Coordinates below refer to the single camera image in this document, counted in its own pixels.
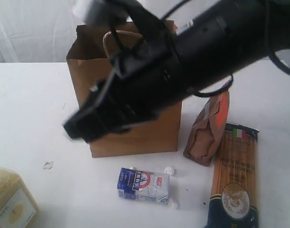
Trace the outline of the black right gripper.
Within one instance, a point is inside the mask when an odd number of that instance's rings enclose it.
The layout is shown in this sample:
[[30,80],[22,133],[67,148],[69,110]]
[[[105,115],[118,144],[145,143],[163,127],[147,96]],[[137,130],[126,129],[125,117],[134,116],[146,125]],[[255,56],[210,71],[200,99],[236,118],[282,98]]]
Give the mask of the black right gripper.
[[173,54],[171,38],[163,36],[137,51],[126,47],[113,55],[108,78],[93,86],[85,103],[64,122],[68,137],[91,143],[124,133],[180,103],[169,69]]

